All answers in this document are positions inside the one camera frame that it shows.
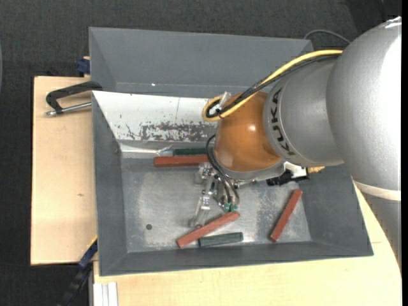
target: dark floor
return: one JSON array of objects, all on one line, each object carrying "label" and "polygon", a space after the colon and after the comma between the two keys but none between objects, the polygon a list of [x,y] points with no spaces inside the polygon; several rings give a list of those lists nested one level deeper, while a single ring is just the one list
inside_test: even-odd
[{"label": "dark floor", "polygon": [[[78,76],[89,26],[353,40],[402,14],[402,0],[0,0],[0,305],[53,305],[73,265],[29,266],[31,79]],[[315,36],[315,47],[341,41]],[[87,305],[84,291],[75,305]]]}]

